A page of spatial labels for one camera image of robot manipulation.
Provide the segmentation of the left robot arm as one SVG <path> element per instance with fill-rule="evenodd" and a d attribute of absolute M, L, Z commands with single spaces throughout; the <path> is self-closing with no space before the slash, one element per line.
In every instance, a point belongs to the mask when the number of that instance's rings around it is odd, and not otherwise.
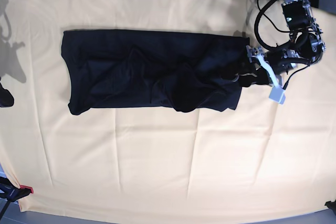
<path fill-rule="evenodd" d="M 281 8 L 288 30 L 289 40 L 276 46 L 266 44 L 259 33 L 259 24 L 265 12 L 279 0 L 270 0 L 259 12 L 254 22 L 254 34 L 259 47 L 246 47 L 245 56 L 233 64 L 231 74 L 241 87 L 253 84 L 286 89 L 288 82 L 281 84 L 281 75 L 292 71 L 297 65 L 303 69 L 317 64 L 325 52 L 322 30 L 312 14 L 310 0 L 281 0 Z"/>

